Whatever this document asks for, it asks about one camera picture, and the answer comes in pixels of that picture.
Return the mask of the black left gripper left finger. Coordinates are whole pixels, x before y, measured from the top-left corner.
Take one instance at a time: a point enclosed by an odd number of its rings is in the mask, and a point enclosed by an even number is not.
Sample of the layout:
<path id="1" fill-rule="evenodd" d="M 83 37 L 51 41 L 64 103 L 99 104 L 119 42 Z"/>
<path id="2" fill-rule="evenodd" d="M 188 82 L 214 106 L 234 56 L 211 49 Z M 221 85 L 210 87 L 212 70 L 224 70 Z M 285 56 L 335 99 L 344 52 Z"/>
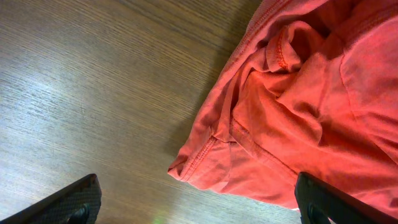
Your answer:
<path id="1" fill-rule="evenodd" d="M 95 224 L 100 208 L 101 187 L 98 177 L 88 174 L 1 223 Z"/>

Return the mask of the red soccer t-shirt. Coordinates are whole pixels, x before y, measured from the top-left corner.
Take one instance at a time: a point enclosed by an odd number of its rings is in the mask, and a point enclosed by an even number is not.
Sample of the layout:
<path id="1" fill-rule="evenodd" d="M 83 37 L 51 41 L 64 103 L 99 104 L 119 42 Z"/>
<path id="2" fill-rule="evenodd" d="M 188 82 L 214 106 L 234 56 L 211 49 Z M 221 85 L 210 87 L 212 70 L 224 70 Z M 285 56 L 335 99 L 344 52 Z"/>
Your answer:
<path id="1" fill-rule="evenodd" d="M 296 208 L 308 172 L 397 216 L 397 1 L 265 0 L 168 173 Z"/>

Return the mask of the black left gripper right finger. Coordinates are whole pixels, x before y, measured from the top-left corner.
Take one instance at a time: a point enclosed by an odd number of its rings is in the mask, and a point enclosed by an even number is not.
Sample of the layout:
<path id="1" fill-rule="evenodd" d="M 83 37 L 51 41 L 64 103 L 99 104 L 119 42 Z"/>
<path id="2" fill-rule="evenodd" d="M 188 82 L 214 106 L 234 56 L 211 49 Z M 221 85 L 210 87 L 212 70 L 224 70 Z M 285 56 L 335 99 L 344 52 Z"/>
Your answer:
<path id="1" fill-rule="evenodd" d="M 299 173 L 294 194 L 302 224 L 397 224 L 396 218 L 307 172 Z"/>

